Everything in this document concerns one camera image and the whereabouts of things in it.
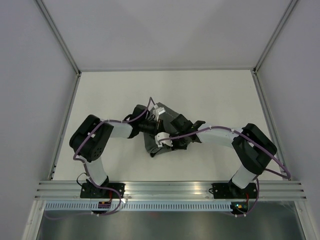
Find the table surface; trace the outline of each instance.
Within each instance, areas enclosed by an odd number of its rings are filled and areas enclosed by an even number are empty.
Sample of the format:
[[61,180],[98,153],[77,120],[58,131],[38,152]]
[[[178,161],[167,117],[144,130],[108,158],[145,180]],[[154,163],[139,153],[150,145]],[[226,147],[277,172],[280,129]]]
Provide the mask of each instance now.
[[[150,96],[192,122],[226,127],[253,123],[269,136],[249,70],[83,72],[53,179],[75,180],[84,172],[73,160],[69,140],[89,114],[122,120],[137,104],[146,106]],[[151,158],[142,133],[133,139],[109,139],[102,163],[111,181],[222,181],[241,165],[232,148],[204,143]],[[280,172],[274,161],[268,168]],[[265,172],[259,179],[281,178]]]

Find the ventilation grille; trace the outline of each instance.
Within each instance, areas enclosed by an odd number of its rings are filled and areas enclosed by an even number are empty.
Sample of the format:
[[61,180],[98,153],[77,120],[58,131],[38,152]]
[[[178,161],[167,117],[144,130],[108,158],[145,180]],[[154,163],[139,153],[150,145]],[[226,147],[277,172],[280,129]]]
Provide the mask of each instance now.
[[[109,210],[117,207],[115,199]],[[185,202],[185,201],[128,201],[121,203],[122,211],[152,211],[152,212],[230,212],[231,202]],[[47,201],[46,210],[87,210],[103,211],[105,208],[98,207],[97,201]]]

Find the gray floor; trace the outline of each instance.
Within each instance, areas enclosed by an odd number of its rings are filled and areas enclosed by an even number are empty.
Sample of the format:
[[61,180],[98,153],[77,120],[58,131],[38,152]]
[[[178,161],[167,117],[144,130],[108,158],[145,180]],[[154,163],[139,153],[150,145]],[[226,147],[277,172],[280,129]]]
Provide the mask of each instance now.
[[[50,217],[75,212],[49,211]],[[110,216],[43,218],[39,240],[303,240],[289,204],[258,203],[245,218],[219,212],[122,211]]]

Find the gray cloth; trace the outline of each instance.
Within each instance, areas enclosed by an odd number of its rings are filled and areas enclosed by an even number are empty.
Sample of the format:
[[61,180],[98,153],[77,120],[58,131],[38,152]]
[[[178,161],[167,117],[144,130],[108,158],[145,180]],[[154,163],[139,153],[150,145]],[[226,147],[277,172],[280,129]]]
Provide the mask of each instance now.
[[[179,113],[173,111],[171,108],[167,107],[166,105],[162,104],[161,102],[157,103],[158,107],[164,107],[165,113],[159,116],[159,119],[163,121],[164,130],[168,134],[174,134],[177,130],[171,125],[171,121],[178,117]],[[144,137],[144,146],[145,150],[150,154],[153,158],[155,155],[163,154],[171,152],[171,147],[164,145],[164,147],[158,147],[155,141],[155,136],[150,135],[148,133],[143,134]]]

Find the white tabletop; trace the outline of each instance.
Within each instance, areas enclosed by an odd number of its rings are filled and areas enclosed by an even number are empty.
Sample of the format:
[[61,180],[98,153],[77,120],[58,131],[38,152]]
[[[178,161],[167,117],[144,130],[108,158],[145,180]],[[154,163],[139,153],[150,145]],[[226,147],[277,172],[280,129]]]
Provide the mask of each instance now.
[[[73,160],[69,140],[88,115],[123,120],[137,104],[146,106],[150,96],[192,122],[226,127],[253,123],[269,136],[249,70],[84,72],[53,179],[75,180],[84,172]],[[151,158],[142,133],[133,139],[109,139],[102,162],[112,181],[229,180],[241,165],[233,149],[204,143]],[[280,172],[273,161],[268,167]],[[281,178],[265,172],[259,179]]]

